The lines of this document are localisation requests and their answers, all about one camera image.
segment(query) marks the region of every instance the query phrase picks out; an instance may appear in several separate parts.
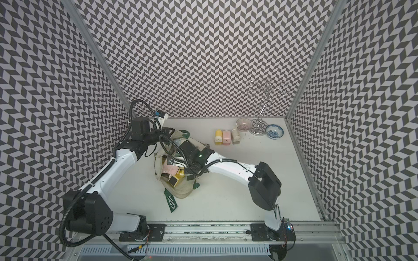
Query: ceramic bowl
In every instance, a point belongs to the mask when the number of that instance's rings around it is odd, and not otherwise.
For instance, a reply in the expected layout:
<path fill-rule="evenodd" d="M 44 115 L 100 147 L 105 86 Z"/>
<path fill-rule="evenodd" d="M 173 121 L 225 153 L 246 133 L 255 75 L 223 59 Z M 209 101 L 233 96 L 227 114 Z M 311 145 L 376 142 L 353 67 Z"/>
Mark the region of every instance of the ceramic bowl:
<path fill-rule="evenodd" d="M 237 120 L 237 128 L 240 132 L 247 132 L 251 129 L 252 122 L 249 119 L 241 118 Z"/>
<path fill-rule="evenodd" d="M 267 134 L 267 137 L 270 139 L 278 139 L 283 136 L 284 131 L 283 129 L 276 125 L 276 124 L 270 124 L 266 127 L 265 132 Z"/>

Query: white table surface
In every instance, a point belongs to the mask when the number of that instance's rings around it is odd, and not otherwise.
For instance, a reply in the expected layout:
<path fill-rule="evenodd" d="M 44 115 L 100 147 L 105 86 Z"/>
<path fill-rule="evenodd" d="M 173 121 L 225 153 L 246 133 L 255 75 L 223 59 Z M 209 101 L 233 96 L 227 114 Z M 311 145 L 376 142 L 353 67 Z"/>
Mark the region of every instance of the white table surface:
<path fill-rule="evenodd" d="M 210 144 L 223 156 L 240 162 L 263 161 L 282 182 L 280 211 L 293 221 L 319 221 L 298 156 L 283 118 L 267 118 L 285 132 L 278 140 L 240 133 L 240 144 L 215 145 L 217 129 L 232 130 L 237 119 L 169 119 L 165 127 L 186 129 L 196 140 Z M 125 173 L 112 191 L 108 205 L 114 212 L 145 215 L 148 221 L 260 221 L 264 210 L 255 205 L 247 186 L 218 173 L 205 173 L 200 187 L 184 199 L 176 199 L 178 208 L 170 213 L 164 187 L 154 175 L 154 157 L 144 157 Z"/>

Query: yellow salt shaker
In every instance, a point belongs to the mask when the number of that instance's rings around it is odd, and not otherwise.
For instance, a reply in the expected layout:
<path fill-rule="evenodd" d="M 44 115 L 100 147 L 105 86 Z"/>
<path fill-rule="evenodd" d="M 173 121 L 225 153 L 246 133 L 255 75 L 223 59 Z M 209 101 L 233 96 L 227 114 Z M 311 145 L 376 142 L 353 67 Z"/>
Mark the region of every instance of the yellow salt shaker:
<path fill-rule="evenodd" d="M 222 130 L 220 129 L 215 132 L 215 145 L 222 145 Z"/>

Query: green bag strap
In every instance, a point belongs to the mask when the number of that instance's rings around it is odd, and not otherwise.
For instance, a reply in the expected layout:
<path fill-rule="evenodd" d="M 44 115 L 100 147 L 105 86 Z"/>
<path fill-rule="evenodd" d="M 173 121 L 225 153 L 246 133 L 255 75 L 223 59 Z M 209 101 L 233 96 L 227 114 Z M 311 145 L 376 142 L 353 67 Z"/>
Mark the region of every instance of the green bag strap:
<path fill-rule="evenodd" d="M 167 189 L 164 190 L 164 195 L 166 195 L 168 207 L 170 208 L 171 213 L 173 213 L 173 211 L 177 208 L 176 200 L 174 199 L 173 194 L 171 194 Z"/>

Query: black mounting plate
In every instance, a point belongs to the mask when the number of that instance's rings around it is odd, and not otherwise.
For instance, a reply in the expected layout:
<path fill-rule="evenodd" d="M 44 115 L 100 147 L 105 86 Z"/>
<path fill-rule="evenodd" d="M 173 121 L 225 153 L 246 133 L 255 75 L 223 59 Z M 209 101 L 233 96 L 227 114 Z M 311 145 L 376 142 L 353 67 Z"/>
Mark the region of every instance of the black mounting plate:
<path fill-rule="evenodd" d="M 287 241 L 295 241 L 296 236 L 292 231 L 288 231 L 285 226 L 282 224 L 278 231 L 274 231 L 268 228 L 265 224 L 250 224 L 251 228 L 251 238 L 253 242 L 260 241 L 285 241 L 285 234 Z"/>
<path fill-rule="evenodd" d="M 150 238 L 148 241 L 150 242 L 161 242 L 163 241 L 164 231 L 166 230 L 165 224 L 148 224 L 151 232 Z M 134 232 L 121 232 L 119 236 L 119 242 L 138 242 L 136 240 L 137 233 Z"/>

